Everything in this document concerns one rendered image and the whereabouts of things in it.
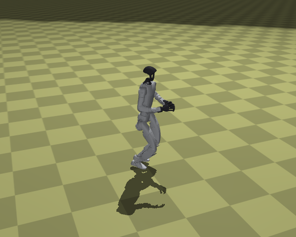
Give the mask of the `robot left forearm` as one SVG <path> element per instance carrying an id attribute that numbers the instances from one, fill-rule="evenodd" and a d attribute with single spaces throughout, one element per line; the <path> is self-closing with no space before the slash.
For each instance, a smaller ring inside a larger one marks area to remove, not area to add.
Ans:
<path id="1" fill-rule="evenodd" d="M 163 102 L 164 99 L 158 93 L 155 96 L 155 99 L 160 102 L 160 104 L 165 105 L 165 102 Z"/>

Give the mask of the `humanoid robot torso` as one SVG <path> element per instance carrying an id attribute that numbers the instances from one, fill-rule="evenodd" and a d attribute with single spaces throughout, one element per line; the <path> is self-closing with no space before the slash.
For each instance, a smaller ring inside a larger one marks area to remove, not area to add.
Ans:
<path id="1" fill-rule="evenodd" d="M 145 100 L 143 103 L 143 106 L 145 107 L 151 107 L 152 103 L 153 103 L 153 98 L 154 98 L 154 94 L 155 94 L 155 84 L 154 82 L 150 81 L 152 84 L 149 85 L 149 82 L 145 83 L 145 84 L 141 84 L 140 88 L 142 86 L 147 87 L 147 94 L 145 95 Z M 140 112 L 138 114 L 138 120 L 142 119 L 142 121 L 145 121 L 146 123 L 149 121 L 150 118 L 150 113 L 145 113 L 145 112 Z"/>

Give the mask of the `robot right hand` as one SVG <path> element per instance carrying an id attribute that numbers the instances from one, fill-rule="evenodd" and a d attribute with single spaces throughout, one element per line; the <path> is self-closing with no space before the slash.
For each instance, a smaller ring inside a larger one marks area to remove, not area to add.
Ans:
<path id="1" fill-rule="evenodd" d="M 175 109 L 175 108 L 173 108 L 173 107 L 175 107 L 175 106 L 173 106 L 174 104 L 169 104 L 170 102 L 168 102 L 168 103 L 166 103 L 165 105 L 163 105 L 163 107 L 160 107 L 161 108 L 161 111 L 159 111 L 158 113 L 160 113 L 160 112 L 163 112 L 163 111 L 165 111 L 165 112 L 168 112 L 168 111 L 174 111 L 174 110 L 172 110 L 172 109 Z M 169 104 L 169 105 L 168 105 Z M 171 106 L 172 105 L 172 106 Z M 170 108 L 171 107 L 171 108 Z M 169 110 L 170 109 L 170 110 Z"/>

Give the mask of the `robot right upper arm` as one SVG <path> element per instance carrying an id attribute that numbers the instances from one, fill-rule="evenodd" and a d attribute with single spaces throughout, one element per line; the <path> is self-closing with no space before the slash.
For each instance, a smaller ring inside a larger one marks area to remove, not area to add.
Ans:
<path id="1" fill-rule="evenodd" d="M 139 110 L 140 106 L 143 106 L 144 100 L 145 100 L 145 95 L 147 94 L 147 87 L 142 86 L 141 88 L 139 88 L 139 98 L 138 98 L 138 105 L 137 105 L 137 109 L 139 112 L 142 112 Z"/>

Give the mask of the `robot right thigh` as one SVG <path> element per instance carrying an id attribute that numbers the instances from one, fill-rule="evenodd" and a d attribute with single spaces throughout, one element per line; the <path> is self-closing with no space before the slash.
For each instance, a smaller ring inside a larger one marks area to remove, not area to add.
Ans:
<path id="1" fill-rule="evenodd" d="M 151 128 L 149 127 L 149 125 L 145 121 L 142 121 L 142 119 L 139 119 L 136 124 L 136 129 L 138 131 L 143 130 L 143 136 L 146 139 L 146 141 L 148 142 L 148 144 L 150 145 L 148 148 L 152 148 L 154 150 L 153 154 L 155 154 L 155 152 L 157 150 L 156 140 L 155 140 L 154 134 L 153 134 Z"/>

